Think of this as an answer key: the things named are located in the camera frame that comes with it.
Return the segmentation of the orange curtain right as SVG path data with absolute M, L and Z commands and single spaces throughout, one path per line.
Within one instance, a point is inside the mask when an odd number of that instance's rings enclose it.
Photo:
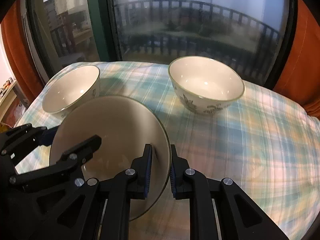
M 319 118 L 319 25 L 303 0 L 298 0 L 295 37 L 285 67 L 273 89 Z

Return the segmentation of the plaid pastel tablecloth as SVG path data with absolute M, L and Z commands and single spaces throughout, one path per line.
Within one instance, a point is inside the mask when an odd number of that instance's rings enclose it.
M 319 120 L 294 101 L 245 82 L 213 116 L 175 95 L 165 64 L 99 62 L 100 95 L 131 97 L 155 113 L 180 157 L 205 176 L 232 178 L 283 230 L 303 239 L 319 214 Z

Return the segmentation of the wooden shelf with items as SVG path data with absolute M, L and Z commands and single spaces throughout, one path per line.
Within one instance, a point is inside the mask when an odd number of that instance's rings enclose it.
M 29 100 L 22 92 L 22 89 L 18 84 L 17 80 L 13 80 L 4 92 L 4 95 L 1 96 L 1 121 L 3 120 L 10 106 L 14 103 L 16 99 L 19 100 L 19 102 L 25 107 L 25 109 L 29 107 Z

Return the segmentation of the white floral bowl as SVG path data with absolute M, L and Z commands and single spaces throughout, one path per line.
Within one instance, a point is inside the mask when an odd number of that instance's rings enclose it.
M 245 93 L 242 78 L 231 67 L 208 57 L 175 59 L 168 74 L 180 102 L 200 115 L 219 113 Z
M 54 82 L 44 96 L 42 108 L 46 113 L 64 119 L 83 103 L 98 97 L 99 93 L 100 69 L 94 65 L 81 66 Z

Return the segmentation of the plastic bags on floor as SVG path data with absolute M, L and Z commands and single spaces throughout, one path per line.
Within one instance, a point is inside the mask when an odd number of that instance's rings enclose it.
M 13 128 L 24 113 L 25 106 L 21 102 L 10 106 L 1 120 L 1 132 L 5 132 L 10 128 Z

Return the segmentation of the orange curtain left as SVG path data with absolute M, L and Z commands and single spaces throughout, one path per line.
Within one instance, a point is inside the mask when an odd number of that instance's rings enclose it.
M 23 94 L 32 103 L 44 88 L 24 35 L 20 0 L 16 0 L 1 22 L 4 50 Z

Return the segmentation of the green window frame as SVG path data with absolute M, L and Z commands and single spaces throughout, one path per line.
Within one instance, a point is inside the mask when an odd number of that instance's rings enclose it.
M 21 9 L 42 83 L 77 62 L 204 56 L 272 89 L 293 44 L 298 0 L 22 0 Z

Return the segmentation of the orange curtain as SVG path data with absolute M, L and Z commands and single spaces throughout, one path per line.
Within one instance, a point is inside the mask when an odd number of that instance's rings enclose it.
M 319 118 L 319 25 L 303 0 L 298 0 L 295 37 L 285 67 L 273 89 Z
M 16 0 L 1 22 L 4 50 L 23 94 L 32 103 L 44 88 L 24 35 L 20 0 Z

